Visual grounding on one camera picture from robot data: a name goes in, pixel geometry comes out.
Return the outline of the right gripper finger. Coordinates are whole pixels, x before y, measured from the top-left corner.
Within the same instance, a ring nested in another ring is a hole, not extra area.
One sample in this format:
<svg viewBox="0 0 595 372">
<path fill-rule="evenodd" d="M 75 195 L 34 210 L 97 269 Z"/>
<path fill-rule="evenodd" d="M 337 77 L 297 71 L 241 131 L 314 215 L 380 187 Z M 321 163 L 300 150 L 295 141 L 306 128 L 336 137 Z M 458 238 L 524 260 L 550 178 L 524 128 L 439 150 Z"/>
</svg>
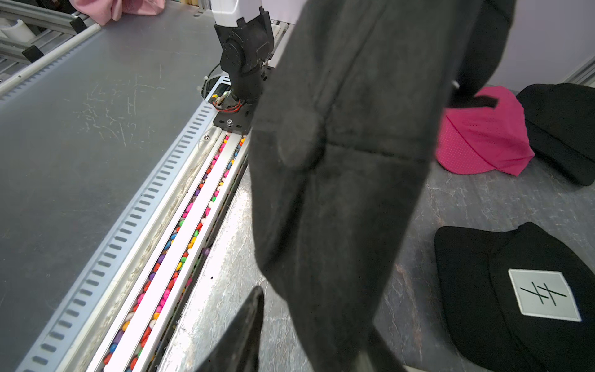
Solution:
<svg viewBox="0 0 595 372">
<path fill-rule="evenodd" d="M 263 320 L 263 288 L 256 286 L 243 302 L 222 338 L 196 371 L 258 371 Z"/>
</svg>

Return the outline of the plain black cap front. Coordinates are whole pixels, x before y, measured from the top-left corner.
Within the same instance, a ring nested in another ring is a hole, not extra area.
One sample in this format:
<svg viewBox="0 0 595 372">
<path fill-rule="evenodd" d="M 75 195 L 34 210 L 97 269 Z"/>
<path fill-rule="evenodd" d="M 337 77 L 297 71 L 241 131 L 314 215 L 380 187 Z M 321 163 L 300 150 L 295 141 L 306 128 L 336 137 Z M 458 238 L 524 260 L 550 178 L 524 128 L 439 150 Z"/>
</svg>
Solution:
<svg viewBox="0 0 595 372">
<path fill-rule="evenodd" d="M 260 271 L 316 371 L 400 371 L 373 325 L 446 108 L 500 63 L 513 1 L 309 1 L 253 118 Z"/>
</svg>

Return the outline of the black cap with white patch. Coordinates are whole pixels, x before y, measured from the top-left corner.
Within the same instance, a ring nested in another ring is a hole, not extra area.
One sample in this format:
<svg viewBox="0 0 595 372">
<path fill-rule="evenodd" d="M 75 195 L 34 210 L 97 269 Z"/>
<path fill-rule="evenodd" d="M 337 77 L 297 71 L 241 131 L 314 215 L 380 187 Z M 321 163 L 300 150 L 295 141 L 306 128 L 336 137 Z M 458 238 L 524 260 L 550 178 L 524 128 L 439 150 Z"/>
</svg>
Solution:
<svg viewBox="0 0 595 372">
<path fill-rule="evenodd" d="M 534 223 L 443 226 L 435 257 L 449 335 L 492 371 L 592 371 L 594 274 Z"/>
</svg>

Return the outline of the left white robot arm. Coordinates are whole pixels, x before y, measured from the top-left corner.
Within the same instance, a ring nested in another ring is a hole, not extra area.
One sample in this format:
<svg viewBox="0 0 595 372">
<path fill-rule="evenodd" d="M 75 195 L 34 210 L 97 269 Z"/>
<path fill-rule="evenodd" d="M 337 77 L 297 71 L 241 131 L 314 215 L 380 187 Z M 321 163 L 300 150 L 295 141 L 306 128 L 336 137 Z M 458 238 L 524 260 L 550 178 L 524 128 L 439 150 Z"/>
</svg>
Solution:
<svg viewBox="0 0 595 372">
<path fill-rule="evenodd" d="M 223 49 L 220 68 L 228 83 L 218 83 L 207 98 L 217 111 L 213 124 L 246 136 L 267 80 L 265 63 L 274 49 L 269 12 L 261 1 L 212 1 L 215 32 Z"/>
</svg>

